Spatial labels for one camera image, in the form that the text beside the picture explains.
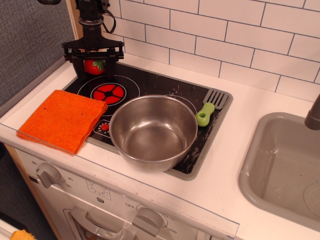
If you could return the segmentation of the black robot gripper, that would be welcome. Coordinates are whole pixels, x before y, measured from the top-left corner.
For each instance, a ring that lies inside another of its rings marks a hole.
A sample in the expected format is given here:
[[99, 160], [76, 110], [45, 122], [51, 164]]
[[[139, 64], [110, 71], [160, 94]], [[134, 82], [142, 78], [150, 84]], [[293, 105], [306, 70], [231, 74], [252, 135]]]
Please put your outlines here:
[[77, 77], [82, 81], [86, 79], [83, 60], [106, 59], [107, 79], [113, 79], [117, 61], [124, 58], [124, 43], [102, 36], [100, 25], [84, 25], [82, 30], [82, 38], [62, 44], [64, 59], [72, 62]]

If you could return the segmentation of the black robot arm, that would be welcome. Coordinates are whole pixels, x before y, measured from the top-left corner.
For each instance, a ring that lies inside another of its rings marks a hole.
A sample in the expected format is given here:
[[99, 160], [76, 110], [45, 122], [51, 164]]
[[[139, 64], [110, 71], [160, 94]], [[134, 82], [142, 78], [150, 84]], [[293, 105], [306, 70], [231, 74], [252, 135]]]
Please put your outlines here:
[[77, 0], [79, 10], [78, 22], [82, 25], [83, 37], [74, 41], [64, 42], [64, 59], [73, 64], [77, 77], [84, 83], [88, 81], [85, 71], [85, 60], [104, 60], [105, 74], [110, 80], [114, 77], [116, 63], [124, 58], [122, 41], [107, 39], [102, 35], [104, 14], [114, 17], [108, 7], [108, 0]]

